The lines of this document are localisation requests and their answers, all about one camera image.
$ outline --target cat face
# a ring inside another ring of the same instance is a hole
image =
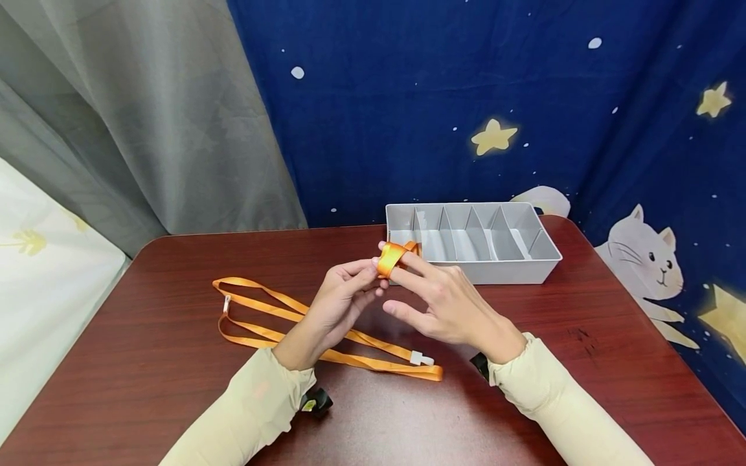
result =
[[[681,292],[684,276],[674,254],[674,231],[656,233],[643,222],[639,204],[612,227],[606,247],[615,275],[632,295],[663,300]]]

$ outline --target wooden table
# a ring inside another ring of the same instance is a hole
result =
[[[542,221],[564,260],[543,286],[481,286],[485,299],[544,339],[657,465],[743,464],[742,435],[580,231],[563,218]],[[0,465],[157,464],[254,351],[218,334],[222,296],[211,281],[251,278],[310,303],[329,267],[376,255],[384,235],[371,226],[150,243],[0,448]],[[421,306],[399,287],[389,296]],[[281,319],[233,309],[241,320],[288,330]],[[319,383],[334,400],[329,415],[298,415],[252,464],[562,464],[538,426],[468,362],[473,349],[428,340],[380,303],[356,328],[433,356],[443,381],[319,363]],[[340,347],[385,357],[347,341]]]

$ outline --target ribbon loop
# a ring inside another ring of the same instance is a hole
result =
[[[383,245],[383,249],[381,249],[380,252],[380,259],[378,260],[378,273],[380,274],[380,278],[391,278],[391,272],[394,270],[394,267],[397,266],[401,258],[404,257],[404,254],[407,252],[419,256],[419,245],[414,241],[410,241],[404,246],[392,242],[387,242]],[[404,265],[399,265],[399,267],[407,270],[407,267]]]

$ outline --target white plastic clip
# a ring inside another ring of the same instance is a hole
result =
[[[435,359],[423,356],[419,351],[413,351],[410,356],[410,363],[414,365],[435,365]]]

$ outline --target sleeve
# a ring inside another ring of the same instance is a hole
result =
[[[303,394],[315,383],[313,369],[288,371],[269,348],[257,350],[160,466],[244,466],[290,430]]]
[[[544,343],[524,335],[528,345],[519,357],[489,363],[489,384],[540,425],[568,465],[652,465]]]

